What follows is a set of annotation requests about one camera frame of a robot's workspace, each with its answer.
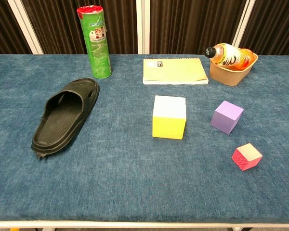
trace notebook label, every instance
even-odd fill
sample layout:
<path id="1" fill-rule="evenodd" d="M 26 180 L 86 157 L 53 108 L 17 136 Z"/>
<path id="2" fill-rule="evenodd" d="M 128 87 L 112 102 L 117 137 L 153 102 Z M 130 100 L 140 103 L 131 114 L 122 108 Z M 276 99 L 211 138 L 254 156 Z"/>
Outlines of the notebook label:
<path id="1" fill-rule="evenodd" d="M 148 67 L 160 67 L 160 66 L 163 66 L 163 62 L 162 61 L 150 61 L 150 62 L 147 62 L 147 66 Z"/>

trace dark curtain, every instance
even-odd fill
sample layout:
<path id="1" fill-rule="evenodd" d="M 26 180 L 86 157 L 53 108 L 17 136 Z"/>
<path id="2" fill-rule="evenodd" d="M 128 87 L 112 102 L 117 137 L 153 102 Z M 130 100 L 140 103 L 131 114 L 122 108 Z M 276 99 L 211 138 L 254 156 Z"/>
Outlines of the dark curtain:
<path id="1" fill-rule="evenodd" d="M 79 6 L 104 8 L 109 53 L 137 53 L 135 0 L 23 0 L 44 53 L 85 54 L 76 10 Z"/>
<path id="2" fill-rule="evenodd" d="M 7 0 L 0 1 L 0 54 L 31 54 Z"/>
<path id="3" fill-rule="evenodd" d="M 152 0 L 150 53 L 203 54 L 232 43 L 244 0 Z"/>
<path id="4" fill-rule="evenodd" d="M 262 55 L 289 55 L 289 0 L 256 0 L 240 47 Z"/>

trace can label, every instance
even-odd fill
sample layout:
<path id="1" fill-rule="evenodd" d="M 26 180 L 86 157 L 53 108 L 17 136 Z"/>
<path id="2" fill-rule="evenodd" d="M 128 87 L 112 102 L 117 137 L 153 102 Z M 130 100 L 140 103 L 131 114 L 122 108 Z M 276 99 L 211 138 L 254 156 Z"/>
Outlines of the can label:
<path id="1" fill-rule="evenodd" d="M 106 39 L 106 29 L 105 27 L 99 27 L 95 30 L 90 31 L 89 38 L 91 42 L 99 42 Z"/>

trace foam cube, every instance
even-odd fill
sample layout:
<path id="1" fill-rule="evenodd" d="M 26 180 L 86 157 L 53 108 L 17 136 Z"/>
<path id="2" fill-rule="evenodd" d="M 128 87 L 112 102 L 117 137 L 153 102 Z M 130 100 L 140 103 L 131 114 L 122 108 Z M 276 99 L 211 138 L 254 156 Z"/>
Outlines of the foam cube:
<path id="1" fill-rule="evenodd" d="M 186 123 L 185 98 L 155 96 L 152 136 L 182 139 Z"/>
<path id="2" fill-rule="evenodd" d="M 243 108 L 223 101 L 214 111 L 211 126 L 229 135 L 239 121 L 243 111 Z"/>
<path id="3" fill-rule="evenodd" d="M 262 159 L 262 155 L 251 143 L 248 143 L 236 148 L 232 159 L 242 171 L 245 171 L 256 166 Z"/>

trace table edge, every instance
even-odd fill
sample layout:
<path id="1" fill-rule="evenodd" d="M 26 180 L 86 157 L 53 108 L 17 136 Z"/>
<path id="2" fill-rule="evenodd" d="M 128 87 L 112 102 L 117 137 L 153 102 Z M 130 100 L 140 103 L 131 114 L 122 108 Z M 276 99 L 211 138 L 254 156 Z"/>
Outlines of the table edge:
<path id="1" fill-rule="evenodd" d="M 0 228 L 230 228 L 266 227 L 289 228 L 289 224 L 274 223 L 166 223 L 166 222 L 107 222 L 73 220 L 0 221 Z"/>

